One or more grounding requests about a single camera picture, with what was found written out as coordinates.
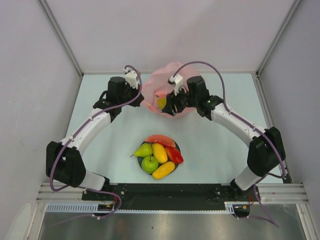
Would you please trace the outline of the orange fake fruit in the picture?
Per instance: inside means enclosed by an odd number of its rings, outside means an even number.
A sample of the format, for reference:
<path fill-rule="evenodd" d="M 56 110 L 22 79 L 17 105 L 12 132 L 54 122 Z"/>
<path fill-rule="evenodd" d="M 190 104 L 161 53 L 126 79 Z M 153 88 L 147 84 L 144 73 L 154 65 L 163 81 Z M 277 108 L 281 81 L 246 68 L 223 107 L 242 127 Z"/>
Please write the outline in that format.
<path fill-rule="evenodd" d="M 161 112 L 167 104 L 166 95 L 156 95 L 156 103 L 157 103 L 157 109 Z"/>

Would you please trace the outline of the pink plastic bag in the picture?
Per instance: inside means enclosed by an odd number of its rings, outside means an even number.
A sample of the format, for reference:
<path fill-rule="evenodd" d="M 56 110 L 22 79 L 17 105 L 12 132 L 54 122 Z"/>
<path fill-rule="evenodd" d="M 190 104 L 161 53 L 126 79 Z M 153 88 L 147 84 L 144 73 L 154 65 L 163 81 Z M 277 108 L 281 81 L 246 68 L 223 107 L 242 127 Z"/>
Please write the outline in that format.
<path fill-rule="evenodd" d="M 180 62 L 171 62 L 165 67 L 154 71 L 148 80 L 142 85 L 142 95 L 144 100 L 142 104 L 154 114 L 164 118 L 179 118 L 183 116 L 172 117 L 166 113 L 162 113 L 157 109 L 156 95 L 164 96 L 174 91 L 174 86 L 168 83 L 168 79 L 182 66 Z"/>

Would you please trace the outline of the fake watermelon slice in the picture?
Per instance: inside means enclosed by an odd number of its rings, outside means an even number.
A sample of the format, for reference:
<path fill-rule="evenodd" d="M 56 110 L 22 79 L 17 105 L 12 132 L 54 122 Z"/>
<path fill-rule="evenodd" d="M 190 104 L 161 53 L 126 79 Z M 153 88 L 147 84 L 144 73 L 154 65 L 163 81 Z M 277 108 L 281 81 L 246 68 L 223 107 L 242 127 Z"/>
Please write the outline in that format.
<path fill-rule="evenodd" d="M 144 141 L 148 143 L 158 143 L 164 147 L 170 147 L 170 148 L 176 147 L 176 143 L 172 138 L 162 134 L 150 135 L 146 137 Z"/>

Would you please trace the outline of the green fake pear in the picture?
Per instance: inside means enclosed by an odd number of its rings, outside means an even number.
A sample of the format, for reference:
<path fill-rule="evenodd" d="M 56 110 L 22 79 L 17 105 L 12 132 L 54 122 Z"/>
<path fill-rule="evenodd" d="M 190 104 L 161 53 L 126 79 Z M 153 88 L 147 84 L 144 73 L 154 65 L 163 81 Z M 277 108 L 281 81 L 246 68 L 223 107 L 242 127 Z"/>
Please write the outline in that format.
<path fill-rule="evenodd" d="M 152 155 L 152 146 L 149 143 L 143 143 L 131 156 L 145 158 Z"/>

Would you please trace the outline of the red fake fruit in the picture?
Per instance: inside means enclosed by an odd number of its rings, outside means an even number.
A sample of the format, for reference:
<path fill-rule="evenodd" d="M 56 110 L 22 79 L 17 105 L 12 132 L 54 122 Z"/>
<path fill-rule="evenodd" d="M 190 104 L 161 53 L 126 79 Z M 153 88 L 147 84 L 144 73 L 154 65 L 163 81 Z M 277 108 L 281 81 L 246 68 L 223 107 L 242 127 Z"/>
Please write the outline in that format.
<path fill-rule="evenodd" d="M 165 147 L 165 152 L 168 156 L 168 158 L 175 164 L 182 164 L 184 162 L 184 159 L 180 153 L 180 151 L 173 147 Z"/>

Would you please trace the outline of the yellow fake lemon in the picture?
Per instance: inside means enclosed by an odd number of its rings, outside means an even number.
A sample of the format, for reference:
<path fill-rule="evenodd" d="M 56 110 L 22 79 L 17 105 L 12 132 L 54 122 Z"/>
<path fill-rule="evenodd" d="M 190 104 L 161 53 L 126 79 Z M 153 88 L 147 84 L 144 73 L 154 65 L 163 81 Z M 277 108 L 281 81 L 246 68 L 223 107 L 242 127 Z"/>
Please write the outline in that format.
<path fill-rule="evenodd" d="M 153 143 L 151 145 L 153 156 L 158 160 L 160 164 L 165 164 L 168 161 L 168 156 L 165 148 L 159 143 Z"/>

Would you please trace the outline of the dark teal ceramic plate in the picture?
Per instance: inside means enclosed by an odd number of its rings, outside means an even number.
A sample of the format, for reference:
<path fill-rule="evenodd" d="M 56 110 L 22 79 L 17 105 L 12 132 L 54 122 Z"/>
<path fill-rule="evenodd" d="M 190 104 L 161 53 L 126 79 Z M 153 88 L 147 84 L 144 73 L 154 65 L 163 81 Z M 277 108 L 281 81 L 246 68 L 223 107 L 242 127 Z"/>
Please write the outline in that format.
<path fill-rule="evenodd" d="M 180 150 L 180 148 L 179 148 L 179 146 L 177 145 L 177 143 L 175 142 L 175 147 L 174 148 L 176 148 L 177 150 L 179 150 L 180 151 L 180 153 L 181 153 L 181 150 Z M 144 157 L 137 157 L 137 162 L 138 162 L 138 165 L 139 165 L 139 167 L 141 168 L 141 170 L 143 171 L 143 169 L 142 169 L 142 160 L 144 159 Z M 175 164 L 175 169 L 174 169 L 174 171 L 179 167 L 179 165 L 181 165 L 181 164 Z"/>

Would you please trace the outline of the yellow fake mango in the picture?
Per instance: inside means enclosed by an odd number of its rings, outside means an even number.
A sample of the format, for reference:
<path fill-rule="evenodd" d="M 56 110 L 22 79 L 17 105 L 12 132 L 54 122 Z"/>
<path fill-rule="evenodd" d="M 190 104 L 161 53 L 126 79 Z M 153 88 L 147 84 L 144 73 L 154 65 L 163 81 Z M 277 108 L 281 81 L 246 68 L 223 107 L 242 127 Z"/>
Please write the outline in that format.
<path fill-rule="evenodd" d="M 175 164 L 172 161 L 168 161 L 158 167 L 153 173 L 152 177 L 156 180 L 162 179 L 175 170 Z"/>

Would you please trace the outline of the green fake apple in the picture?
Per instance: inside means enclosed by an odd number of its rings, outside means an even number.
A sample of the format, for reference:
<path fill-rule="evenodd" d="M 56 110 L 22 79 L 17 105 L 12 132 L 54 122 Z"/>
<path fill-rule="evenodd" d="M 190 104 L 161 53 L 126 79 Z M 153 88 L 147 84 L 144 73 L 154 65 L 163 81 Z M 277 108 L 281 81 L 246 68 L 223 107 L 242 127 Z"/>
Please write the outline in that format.
<path fill-rule="evenodd" d="M 154 156 L 147 156 L 141 162 L 142 170 L 147 174 L 152 174 L 158 166 L 159 162 Z"/>

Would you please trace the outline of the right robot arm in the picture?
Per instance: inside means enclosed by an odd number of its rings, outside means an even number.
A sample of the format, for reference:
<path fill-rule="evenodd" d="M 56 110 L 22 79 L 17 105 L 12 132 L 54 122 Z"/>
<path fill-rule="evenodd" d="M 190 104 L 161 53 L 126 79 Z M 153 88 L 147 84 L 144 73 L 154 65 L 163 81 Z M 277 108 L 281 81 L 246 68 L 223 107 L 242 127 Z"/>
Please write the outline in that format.
<path fill-rule="evenodd" d="M 175 116 L 186 108 L 195 108 L 201 117 L 222 125 L 248 147 L 247 165 L 230 183 L 230 194 L 235 200 L 242 201 L 247 197 L 249 189 L 277 166 L 282 171 L 280 178 L 285 177 L 286 153 L 281 133 L 276 127 L 263 128 L 238 115 L 224 99 L 209 93 L 200 75 L 184 81 L 177 74 L 171 76 L 168 83 L 173 86 L 173 91 L 166 95 L 162 112 Z"/>

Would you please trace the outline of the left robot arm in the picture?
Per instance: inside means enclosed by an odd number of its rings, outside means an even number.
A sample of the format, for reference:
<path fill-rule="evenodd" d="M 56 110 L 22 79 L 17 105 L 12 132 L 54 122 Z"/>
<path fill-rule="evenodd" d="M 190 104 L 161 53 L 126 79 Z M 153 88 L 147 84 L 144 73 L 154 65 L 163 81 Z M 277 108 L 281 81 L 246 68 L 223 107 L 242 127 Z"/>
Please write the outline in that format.
<path fill-rule="evenodd" d="M 96 136 L 121 113 L 122 107 L 138 107 L 143 101 L 142 81 L 139 74 L 128 71 L 123 77 L 110 78 L 107 90 L 93 105 L 82 125 L 59 142 L 51 141 L 46 147 L 46 175 L 51 189 L 53 182 L 65 187 L 88 189 L 100 200 L 110 196 L 110 180 L 86 169 L 83 154 Z"/>

